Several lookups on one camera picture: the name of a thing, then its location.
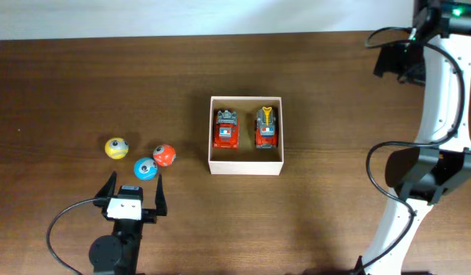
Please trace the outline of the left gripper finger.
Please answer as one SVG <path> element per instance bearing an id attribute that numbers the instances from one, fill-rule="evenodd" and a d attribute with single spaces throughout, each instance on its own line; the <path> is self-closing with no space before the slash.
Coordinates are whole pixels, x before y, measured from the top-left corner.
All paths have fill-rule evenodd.
<path id="1" fill-rule="evenodd" d="M 109 200 L 113 197 L 116 185 L 117 173 L 112 172 L 105 185 L 94 196 L 93 205 L 96 207 L 106 207 Z"/>
<path id="2" fill-rule="evenodd" d="M 167 216 L 167 202 L 164 196 L 164 189 L 163 189 L 161 174 L 158 175 L 158 183 L 157 183 L 154 202 L 156 206 L 156 215 Z"/>

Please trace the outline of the red toy fire truck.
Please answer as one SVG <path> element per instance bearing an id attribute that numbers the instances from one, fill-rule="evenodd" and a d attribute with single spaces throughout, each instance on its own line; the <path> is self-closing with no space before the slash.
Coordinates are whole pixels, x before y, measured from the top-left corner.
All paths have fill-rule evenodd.
<path id="1" fill-rule="evenodd" d="M 237 112 L 218 110 L 214 120 L 213 147 L 239 148 L 239 117 Z"/>

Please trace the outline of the red toy truck yellow ladder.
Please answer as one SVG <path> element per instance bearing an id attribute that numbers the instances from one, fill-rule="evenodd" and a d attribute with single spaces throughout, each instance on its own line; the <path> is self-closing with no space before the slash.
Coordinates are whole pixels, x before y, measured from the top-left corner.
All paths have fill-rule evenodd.
<path id="1" fill-rule="evenodd" d="M 263 106 L 256 113 L 255 146 L 258 149 L 278 146 L 277 116 L 271 106 Z"/>

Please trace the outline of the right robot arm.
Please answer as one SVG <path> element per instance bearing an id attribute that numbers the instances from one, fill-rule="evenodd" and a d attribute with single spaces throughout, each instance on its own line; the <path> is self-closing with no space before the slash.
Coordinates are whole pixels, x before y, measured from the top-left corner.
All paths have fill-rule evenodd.
<path id="1" fill-rule="evenodd" d="M 356 274 L 400 274 L 424 218 L 471 178 L 471 4 L 417 1 L 407 33 L 379 45 L 374 73 L 424 87 L 420 129 L 414 141 L 392 145 L 380 189 L 387 205 Z"/>

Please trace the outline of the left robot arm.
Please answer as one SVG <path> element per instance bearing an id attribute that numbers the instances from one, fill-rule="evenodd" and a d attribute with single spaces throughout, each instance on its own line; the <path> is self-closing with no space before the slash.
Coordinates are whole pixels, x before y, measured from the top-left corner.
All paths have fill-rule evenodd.
<path id="1" fill-rule="evenodd" d="M 89 261 L 94 274 L 135 274 L 145 224 L 155 224 L 159 216 L 167 215 L 162 178 L 158 178 L 155 207 L 145 209 L 140 186 L 122 186 L 115 191 L 117 173 L 95 195 L 94 206 L 113 223 L 112 233 L 97 238 L 90 246 Z"/>

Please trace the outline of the white cardboard box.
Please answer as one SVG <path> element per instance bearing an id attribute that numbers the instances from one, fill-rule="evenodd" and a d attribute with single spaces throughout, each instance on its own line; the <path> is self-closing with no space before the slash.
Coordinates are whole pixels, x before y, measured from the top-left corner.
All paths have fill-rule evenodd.
<path id="1" fill-rule="evenodd" d="M 272 107 L 276 114 L 277 147 L 258 149 L 255 142 L 257 111 Z M 216 113 L 230 110 L 239 119 L 239 147 L 215 148 Z M 284 165 L 282 98 L 271 96 L 213 96 L 210 98 L 208 164 L 212 175 L 277 176 Z"/>

